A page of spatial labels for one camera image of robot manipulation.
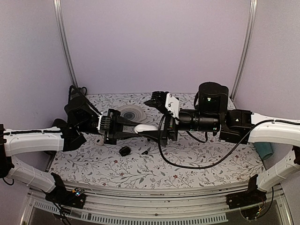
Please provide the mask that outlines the white oval earbud case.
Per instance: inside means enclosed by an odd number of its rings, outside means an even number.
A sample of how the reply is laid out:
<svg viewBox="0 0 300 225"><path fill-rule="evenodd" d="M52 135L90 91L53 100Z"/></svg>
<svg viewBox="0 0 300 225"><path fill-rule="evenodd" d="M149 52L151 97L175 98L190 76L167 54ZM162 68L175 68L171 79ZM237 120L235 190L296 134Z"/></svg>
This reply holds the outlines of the white oval earbud case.
<svg viewBox="0 0 300 225"><path fill-rule="evenodd" d="M146 124L139 124L137 126L135 126L134 128L134 132L136 134L140 133L140 132L145 132L145 131L157 131L158 128L156 126L153 125L146 125Z"/></svg>

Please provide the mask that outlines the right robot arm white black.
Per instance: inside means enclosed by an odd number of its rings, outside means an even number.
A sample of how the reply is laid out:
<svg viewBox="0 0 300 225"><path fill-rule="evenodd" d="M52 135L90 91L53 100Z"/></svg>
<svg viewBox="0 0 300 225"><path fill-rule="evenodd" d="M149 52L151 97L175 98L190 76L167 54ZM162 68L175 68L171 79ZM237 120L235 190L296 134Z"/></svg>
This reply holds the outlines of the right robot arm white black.
<svg viewBox="0 0 300 225"><path fill-rule="evenodd" d="M146 105L162 113L157 127L139 125L135 132L158 145L176 140L178 131L211 132L235 147L246 143L291 145L287 155L270 169L249 179L242 200L253 204L261 193L300 169L300 122L263 116L247 110L228 110L229 90L216 82L199 85L192 110L180 108L179 99L169 92L155 91Z"/></svg>

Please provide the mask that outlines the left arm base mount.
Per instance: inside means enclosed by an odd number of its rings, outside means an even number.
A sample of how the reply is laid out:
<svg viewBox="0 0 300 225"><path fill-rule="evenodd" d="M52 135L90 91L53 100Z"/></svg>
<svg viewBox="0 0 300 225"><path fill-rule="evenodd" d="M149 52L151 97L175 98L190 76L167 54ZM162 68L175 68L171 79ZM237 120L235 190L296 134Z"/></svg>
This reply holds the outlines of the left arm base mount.
<svg viewBox="0 0 300 225"><path fill-rule="evenodd" d="M82 188L74 188L73 190L67 190L61 177L55 173L51 173L54 178L54 190L45 194L45 199L52 203L69 206L72 208L83 209L86 194Z"/></svg>

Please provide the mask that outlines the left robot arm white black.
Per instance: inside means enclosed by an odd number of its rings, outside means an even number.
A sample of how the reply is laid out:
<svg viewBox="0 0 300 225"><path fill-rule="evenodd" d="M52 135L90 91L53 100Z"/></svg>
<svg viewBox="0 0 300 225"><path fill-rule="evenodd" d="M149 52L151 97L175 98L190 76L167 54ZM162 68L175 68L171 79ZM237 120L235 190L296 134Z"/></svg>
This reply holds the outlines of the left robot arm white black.
<svg viewBox="0 0 300 225"><path fill-rule="evenodd" d="M79 149L86 139L84 134L103 135L104 142L115 144L118 139L138 136L139 132L123 132L124 126L138 129L141 124L109 110L107 115L97 111L85 97L75 97L64 107L67 121L56 119L52 127L32 130L11 130L0 127L0 177L18 180L52 195L59 203L70 199L61 177L46 173L16 158L28 152L67 152Z"/></svg>

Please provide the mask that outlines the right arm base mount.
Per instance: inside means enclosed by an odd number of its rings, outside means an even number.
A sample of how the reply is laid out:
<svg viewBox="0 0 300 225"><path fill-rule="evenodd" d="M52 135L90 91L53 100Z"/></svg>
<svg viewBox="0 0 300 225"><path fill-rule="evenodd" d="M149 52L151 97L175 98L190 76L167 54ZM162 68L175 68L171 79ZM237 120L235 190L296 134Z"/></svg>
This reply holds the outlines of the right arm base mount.
<svg viewBox="0 0 300 225"><path fill-rule="evenodd" d="M242 216L247 220L257 219L265 206L267 200L266 193L258 190L256 183L258 175L254 175L249 179L247 190L228 194L226 196L226 204L229 209L242 208L253 204L262 203L262 206L256 206L254 209L242 210Z"/></svg>

